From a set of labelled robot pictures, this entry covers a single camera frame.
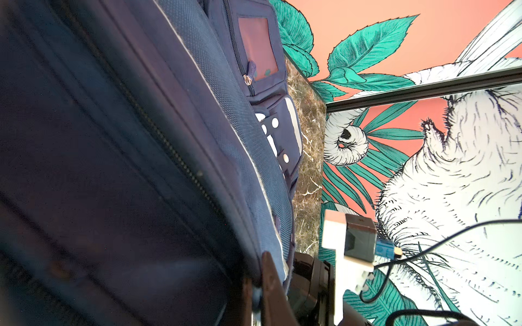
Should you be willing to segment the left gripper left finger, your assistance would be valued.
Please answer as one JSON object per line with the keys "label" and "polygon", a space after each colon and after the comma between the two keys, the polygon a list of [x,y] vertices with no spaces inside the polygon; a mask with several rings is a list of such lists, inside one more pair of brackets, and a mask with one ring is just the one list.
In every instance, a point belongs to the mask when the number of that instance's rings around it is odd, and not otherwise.
{"label": "left gripper left finger", "polygon": [[222,318],[224,326],[252,325],[253,286],[250,277],[243,277],[234,285],[228,296],[226,309]]}

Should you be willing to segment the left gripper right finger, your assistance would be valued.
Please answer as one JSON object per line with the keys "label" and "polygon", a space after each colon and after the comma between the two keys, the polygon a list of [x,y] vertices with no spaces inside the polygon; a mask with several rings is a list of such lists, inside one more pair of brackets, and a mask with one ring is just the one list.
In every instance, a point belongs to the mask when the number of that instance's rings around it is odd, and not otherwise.
{"label": "left gripper right finger", "polygon": [[262,325],[299,326],[268,251],[262,254]]}

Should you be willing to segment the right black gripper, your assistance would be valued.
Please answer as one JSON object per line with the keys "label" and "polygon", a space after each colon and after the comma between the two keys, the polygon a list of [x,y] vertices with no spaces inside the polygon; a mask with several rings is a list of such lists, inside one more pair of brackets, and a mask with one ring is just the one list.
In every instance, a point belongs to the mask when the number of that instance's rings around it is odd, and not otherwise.
{"label": "right black gripper", "polygon": [[339,325],[367,324],[365,317],[336,292],[337,270],[341,289],[361,290],[367,279],[367,263],[350,257],[343,257],[340,263],[337,267],[305,253],[294,254],[288,302],[299,325],[334,325],[337,312],[342,318]]}

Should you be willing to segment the navy blue student backpack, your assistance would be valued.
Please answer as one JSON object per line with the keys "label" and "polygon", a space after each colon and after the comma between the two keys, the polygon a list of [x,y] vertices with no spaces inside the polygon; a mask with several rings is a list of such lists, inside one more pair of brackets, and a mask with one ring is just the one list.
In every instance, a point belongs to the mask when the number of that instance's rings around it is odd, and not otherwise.
{"label": "navy blue student backpack", "polygon": [[294,169],[229,62],[267,1],[1,2],[1,324],[222,325],[287,297]]}

